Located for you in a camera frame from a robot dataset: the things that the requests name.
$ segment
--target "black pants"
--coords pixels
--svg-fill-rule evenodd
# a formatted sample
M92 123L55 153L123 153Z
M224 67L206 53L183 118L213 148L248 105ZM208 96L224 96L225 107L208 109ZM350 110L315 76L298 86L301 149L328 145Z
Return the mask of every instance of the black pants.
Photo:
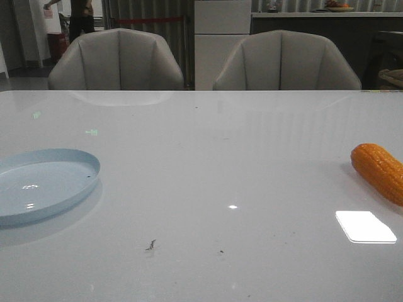
M93 16L70 17L70 25L69 25L70 43L73 42L75 38L80 36L81 31L84 31L85 33L92 33L95 31Z

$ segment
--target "red trash can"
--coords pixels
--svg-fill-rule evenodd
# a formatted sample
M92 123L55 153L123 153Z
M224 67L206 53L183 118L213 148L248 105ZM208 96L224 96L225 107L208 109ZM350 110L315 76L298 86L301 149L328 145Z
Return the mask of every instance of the red trash can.
M48 44L50 58L53 63L57 63L66 51L68 42L64 33L48 33Z

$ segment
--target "white cabinet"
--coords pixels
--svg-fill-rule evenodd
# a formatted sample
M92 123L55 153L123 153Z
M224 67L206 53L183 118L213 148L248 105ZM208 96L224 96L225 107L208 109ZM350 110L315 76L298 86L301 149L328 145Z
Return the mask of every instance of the white cabinet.
M232 47L251 28L251 0L195 1L195 89L212 90Z

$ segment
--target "chair backrest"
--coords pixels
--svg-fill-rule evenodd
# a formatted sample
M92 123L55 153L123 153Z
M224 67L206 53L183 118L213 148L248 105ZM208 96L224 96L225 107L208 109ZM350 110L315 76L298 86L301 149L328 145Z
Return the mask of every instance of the chair backrest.
M75 39L52 69L49 89L182 90L183 76L165 39L117 28Z
M214 90L360 90L337 46L308 33L275 30L241 40Z

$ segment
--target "floor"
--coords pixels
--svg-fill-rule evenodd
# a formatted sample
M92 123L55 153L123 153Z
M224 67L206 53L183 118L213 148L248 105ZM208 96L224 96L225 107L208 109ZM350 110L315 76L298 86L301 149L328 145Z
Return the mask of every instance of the floor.
M42 68L21 68L10 70L9 79L0 78L0 91L47 90L48 75L52 66Z

